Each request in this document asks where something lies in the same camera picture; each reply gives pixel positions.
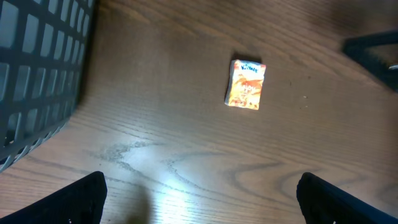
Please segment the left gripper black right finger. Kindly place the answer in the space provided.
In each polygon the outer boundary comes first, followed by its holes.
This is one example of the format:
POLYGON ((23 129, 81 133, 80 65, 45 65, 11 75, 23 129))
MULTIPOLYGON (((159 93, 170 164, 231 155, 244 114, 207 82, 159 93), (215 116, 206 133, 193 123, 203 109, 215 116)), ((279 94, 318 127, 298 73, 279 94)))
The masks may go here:
POLYGON ((306 224, 397 224, 397 218, 310 172, 302 174, 296 196, 306 224))

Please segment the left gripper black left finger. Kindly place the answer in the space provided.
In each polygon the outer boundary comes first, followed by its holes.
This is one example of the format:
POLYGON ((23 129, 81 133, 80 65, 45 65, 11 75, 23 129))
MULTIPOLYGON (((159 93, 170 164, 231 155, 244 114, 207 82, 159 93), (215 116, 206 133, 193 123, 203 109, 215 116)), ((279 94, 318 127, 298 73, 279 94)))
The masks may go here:
POLYGON ((99 224, 106 196, 104 174, 96 171, 1 218, 1 224, 99 224))

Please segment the orange snack packet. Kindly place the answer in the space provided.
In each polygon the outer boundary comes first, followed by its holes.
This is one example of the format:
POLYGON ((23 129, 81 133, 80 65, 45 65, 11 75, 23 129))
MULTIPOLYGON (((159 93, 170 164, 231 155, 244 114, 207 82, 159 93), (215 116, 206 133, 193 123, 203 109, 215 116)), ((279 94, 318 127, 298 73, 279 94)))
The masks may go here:
POLYGON ((247 60, 232 60, 224 103, 258 110, 267 66, 247 60))

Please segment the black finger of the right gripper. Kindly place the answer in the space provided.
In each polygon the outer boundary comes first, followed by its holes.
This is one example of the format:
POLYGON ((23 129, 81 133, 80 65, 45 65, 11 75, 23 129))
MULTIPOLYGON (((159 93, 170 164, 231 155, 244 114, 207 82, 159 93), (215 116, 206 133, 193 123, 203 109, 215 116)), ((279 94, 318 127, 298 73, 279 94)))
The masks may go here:
POLYGON ((345 39, 342 52, 381 83, 397 92, 397 62, 388 63, 369 51, 372 47, 397 44, 397 30, 345 39))

